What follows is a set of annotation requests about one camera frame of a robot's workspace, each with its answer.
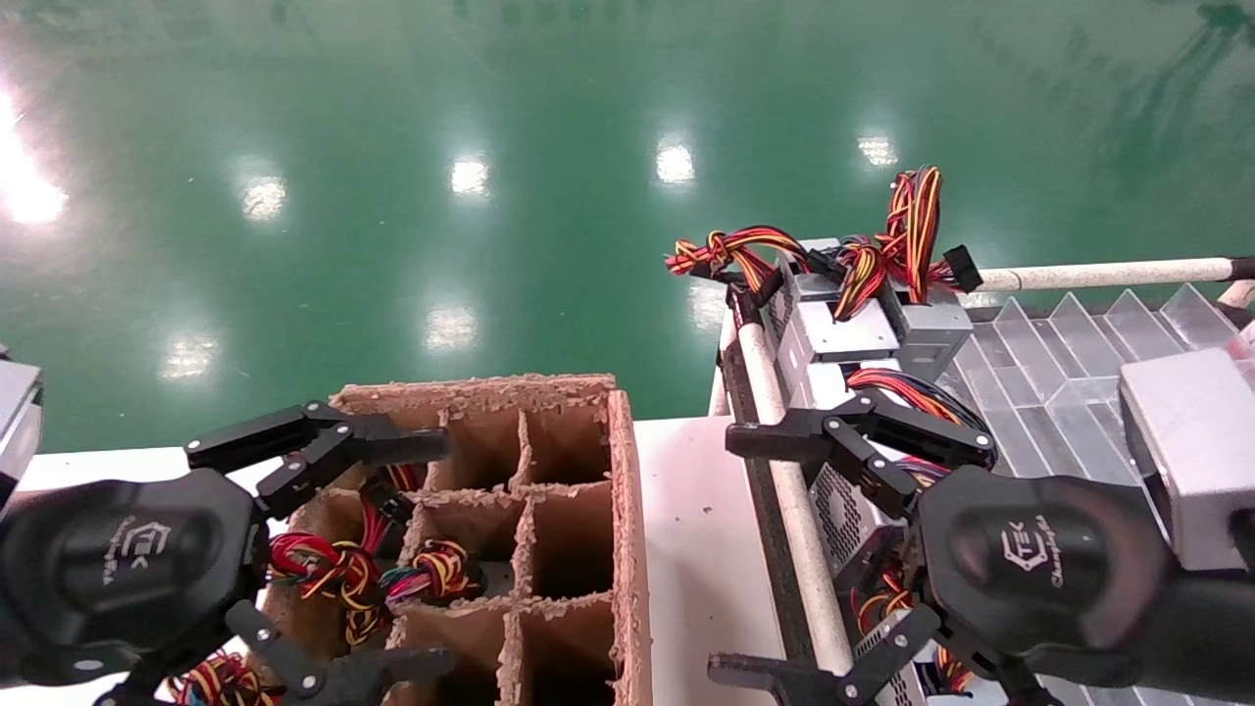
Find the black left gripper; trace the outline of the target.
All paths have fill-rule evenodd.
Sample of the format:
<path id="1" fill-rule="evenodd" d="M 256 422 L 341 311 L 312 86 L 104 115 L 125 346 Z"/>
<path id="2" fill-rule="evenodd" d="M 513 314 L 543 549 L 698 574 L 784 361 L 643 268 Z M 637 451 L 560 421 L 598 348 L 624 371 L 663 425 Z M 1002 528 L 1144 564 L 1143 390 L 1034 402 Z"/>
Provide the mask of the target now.
<path id="1" fill-rule="evenodd" d="M 403 430 L 384 413 L 305 403 L 184 443 L 190 468 L 213 472 L 15 497 L 1 528 L 3 683 L 131 671 L 97 703 L 158 705 L 164 683 L 176 705 L 380 705 L 397 683 L 442 678 L 456 665 L 443 647 L 319 665 L 247 599 L 269 571 L 264 513 L 290 517 L 358 464 L 424 464 L 449 450 L 444 428 Z M 261 510 L 223 475 L 270 459 L 281 465 L 256 483 Z M 274 686 L 243 656 L 215 652 L 231 632 Z"/>

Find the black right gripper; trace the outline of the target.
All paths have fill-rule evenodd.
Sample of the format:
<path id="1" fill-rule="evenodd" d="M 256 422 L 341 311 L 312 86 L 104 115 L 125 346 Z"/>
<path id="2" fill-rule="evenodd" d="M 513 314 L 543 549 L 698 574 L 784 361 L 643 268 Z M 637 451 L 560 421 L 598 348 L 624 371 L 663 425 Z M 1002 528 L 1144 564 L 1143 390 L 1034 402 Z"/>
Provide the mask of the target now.
<path id="1" fill-rule="evenodd" d="M 991 671 L 1010 705 L 1058 702 L 1033 673 L 1252 702 L 1250 577 L 1187 571 L 1138 488 L 999 477 L 978 469 L 991 446 L 986 430 L 873 390 L 830 410 L 787 408 L 776 424 L 730 425 L 725 449 L 740 459 L 830 466 L 894 519 L 916 507 L 932 607 L 916 604 L 845 675 L 713 653 L 708 678 L 779 705 L 870 705 L 936 638 Z M 961 469 L 925 490 L 884 448 Z"/>

